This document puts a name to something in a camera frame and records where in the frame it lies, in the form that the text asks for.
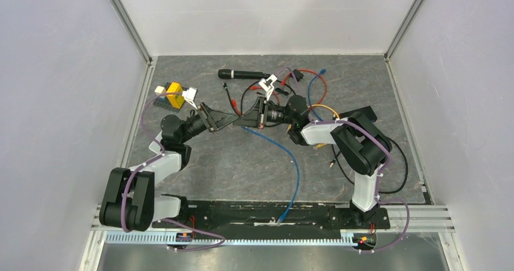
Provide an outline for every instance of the white enclosure panel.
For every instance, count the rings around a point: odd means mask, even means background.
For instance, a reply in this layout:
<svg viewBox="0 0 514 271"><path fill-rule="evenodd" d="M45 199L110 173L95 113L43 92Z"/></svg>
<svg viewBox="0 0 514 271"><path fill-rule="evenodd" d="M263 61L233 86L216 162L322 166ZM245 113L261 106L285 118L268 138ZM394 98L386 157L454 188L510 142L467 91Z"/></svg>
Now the white enclosure panel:
<svg viewBox="0 0 514 271"><path fill-rule="evenodd" d="M0 7L0 270L76 270L145 64L109 0Z"/></svg>
<svg viewBox="0 0 514 271"><path fill-rule="evenodd" d="M122 0L153 55L384 53L413 0Z"/></svg>
<svg viewBox="0 0 514 271"><path fill-rule="evenodd" d="M514 270L512 11L514 0L426 0L392 59L471 270Z"/></svg>

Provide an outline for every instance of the black cable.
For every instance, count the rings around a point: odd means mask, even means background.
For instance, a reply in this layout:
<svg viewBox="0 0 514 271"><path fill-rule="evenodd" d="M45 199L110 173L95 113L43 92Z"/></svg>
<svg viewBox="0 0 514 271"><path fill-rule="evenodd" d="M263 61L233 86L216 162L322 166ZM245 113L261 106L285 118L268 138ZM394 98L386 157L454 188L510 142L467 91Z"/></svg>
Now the black cable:
<svg viewBox="0 0 514 271"><path fill-rule="evenodd" d="M250 90L250 88L251 88L252 86L254 86L255 84L259 83L259 81L260 81L260 80L257 80L257 81L255 81L254 83L250 84L250 86L248 86L248 88L246 88L246 89L242 92L242 95L241 95L241 103L240 103L240 105L239 105L239 111L240 111L241 113L243 113L243 111L242 111L242 102L243 102L243 100L244 100L244 95L248 92L248 90Z"/></svg>
<svg viewBox="0 0 514 271"><path fill-rule="evenodd" d="M238 110L236 109L236 107L234 106L234 104L232 104L232 97L230 97L230 92L229 92L229 87L227 86L227 83L226 82L223 82L223 89L225 89L225 92L227 92L227 96L229 97L229 103L230 103L230 107L232 108L232 110L238 115L238 116L241 116L239 113L238 113Z"/></svg>
<svg viewBox="0 0 514 271"><path fill-rule="evenodd" d="M291 90L291 92L289 92L289 94L294 94L296 95L296 92L291 88L291 86L289 86L288 84L284 84L284 86L286 86L287 88L289 88L289 90Z"/></svg>
<svg viewBox="0 0 514 271"><path fill-rule="evenodd" d="M400 192L405 187L405 184L407 183L407 177L409 175L409 163L407 162L407 157L405 156L405 153L403 152L402 148L398 145L397 142L395 142L392 138L388 137L388 139L398 148L398 150L400 151L400 153L403 156L403 160L405 162L405 176L403 178L402 184L400 185L400 187L398 187L398 189L393 190L393 191L379 191L378 193L380 193L380 194L395 194L395 193ZM334 148L334 145L331 145L331 147L332 147L332 152L334 153L334 160L335 160L335 162L337 162L337 165L339 166L339 169L341 170L342 174L344 175L346 180L348 180L349 183L351 183L352 185L355 185L355 183L350 179L350 177L348 177L348 175L346 175L346 172L342 169L341 163L339 162L339 155L341 154L341 151L339 151L339 153L336 153L336 149Z"/></svg>

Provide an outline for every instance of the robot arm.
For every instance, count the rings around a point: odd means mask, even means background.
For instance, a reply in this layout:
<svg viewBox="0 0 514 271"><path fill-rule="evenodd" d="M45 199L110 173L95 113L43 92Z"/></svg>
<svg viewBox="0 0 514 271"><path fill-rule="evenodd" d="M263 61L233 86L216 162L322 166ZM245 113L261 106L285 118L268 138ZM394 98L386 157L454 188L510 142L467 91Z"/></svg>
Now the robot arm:
<svg viewBox="0 0 514 271"><path fill-rule="evenodd" d="M364 138L362 134L345 124L311 123L308 118L309 108L304 97L293 95L285 106L274 105L267 98L258 97L252 109L238 116L213 110L200 103L196 114L185 121L175 115L168 115L161 121L161 133L157 140L164 147L153 142L149 149L160 159L151 164L140 164L129 169L115 168L111 171L104 200L100 209L99 220L106 226L121 227L121 200L127 178L132 171L142 166L142 170L132 182L132 197L127 198L125 221L129 230L146 230L153 221L162 218L174 218L187 211L187 200L177 196L154 198L157 183L167 176L182 170L189 162L191 148L184 143L194 136L208 130L217 132L229 124L262 129L267 122L290 124L288 134L295 144L302 146L320 143L336 144L355 172L355 192L350 202L358 214L356 219L367 221L376 212L374 193L376 174L385 161L385 154ZM345 120L362 127L387 149L391 149L389 140L362 113L355 112Z"/></svg>

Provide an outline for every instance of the purple cable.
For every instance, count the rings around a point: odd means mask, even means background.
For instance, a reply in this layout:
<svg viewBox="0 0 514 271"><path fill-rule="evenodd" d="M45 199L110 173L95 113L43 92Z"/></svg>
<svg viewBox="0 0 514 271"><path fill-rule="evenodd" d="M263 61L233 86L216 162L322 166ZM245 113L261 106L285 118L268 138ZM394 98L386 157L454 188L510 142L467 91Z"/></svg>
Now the purple cable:
<svg viewBox="0 0 514 271"><path fill-rule="evenodd" d="M174 221L174 220L172 220L170 218L164 218L161 221L169 222L169 223L174 224L174 225L176 225L178 227L183 227L185 229L191 230L192 232L195 232L195 233L201 233L201 234L206 235L206 236L212 236L214 238L221 239L221 242L217 242L216 244L212 244L212 245L204 246L204 247L198 247L198 248L194 248L194 249L176 249L177 252L193 252L193 251L201 251L201 250L212 249L212 248L221 246L227 240L222 235L206 232L205 230L198 230L198 229L195 229L194 227L189 227L189 226L187 226L185 224L181 224L180 222Z"/></svg>
<svg viewBox="0 0 514 271"><path fill-rule="evenodd" d="M143 130L143 132L146 135L148 135L149 137L151 137L152 141L156 142L157 145L160 146L161 153L164 153L164 146L161 144L161 142L157 141L154 137L152 137L150 132L144 126L144 114L145 114L146 110L148 109L148 106L150 106L150 104L152 104L152 102L154 100L156 100L157 98L159 98L161 96L173 95L173 94L181 94L181 93L180 92L167 92L167 93L159 94L159 95L155 96L154 98L152 98L143 107L143 111L141 112L141 120L139 121L139 123L141 124L141 129ZM127 228L127 221L126 221L126 217L125 217L125 210L127 208L127 195L129 195L129 190L130 190L130 186L132 185L132 181L134 180L134 178L136 177L136 175L138 174L139 171L141 171L144 167L146 167L147 165L157 161L158 159L160 159L162 157L163 157L163 154L160 154L160 155L157 155L157 156L154 156L154 157L148 159L146 162L142 163L139 167L137 167L134 171L132 171L132 173L128 177L128 180L127 180L127 183L125 184L125 189L123 190L123 195L122 195L122 198L121 198L121 228L126 233L130 232L129 228Z"/></svg>
<svg viewBox="0 0 514 271"><path fill-rule="evenodd" d="M406 220L405 227L404 227L403 231L400 233L398 238L396 240L394 240L392 243L390 243L388 245L385 245L384 247L380 247L380 248L378 248L376 250L363 250L361 252L364 252L364 253L375 253L375 252L378 252L378 251L383 251L385 249L389 249L390 247L396 245L398 242L400 242L403 239L404 235L407 232L407 229L409 228L409 221L410 221L409 206L407 205L407 203L404 200L402 200L402 199L392 199L392 200L389 200L389 201L380 201L378 199L379 198L378 190L379 190L379 187L380 187L380 177L381 177L380 175L382 174L384 169L389 165L389 161L391 161L391 159L392 159L391 153L389 153L389 151L377 139L375 139L372 135L370 135L370 133L366 132L362 127L354 124L353 122L345 121L345 120L342 120L342 119L338 119L336 121L316 121L316 122L314 122L314 124L331 124L331 123L334 123L334 122L335 123L340 123L340 124L347 124L350 127L353 127L354 129L358 130L363 135L365 135L366 138L371 140L371 142L373 142L380 150L382 150L382 152L384 152L385 156L387 157L387 159L385 160L384 165L380 169L378 169L378 174L377 174L377 177L376 177L376 184L375 184L375 201L376 201L376 203L378 203L380 205L390 204L392 202L399 202L399 203L403 204L405 206L405 210L407 212L407 220Z"/></svg>

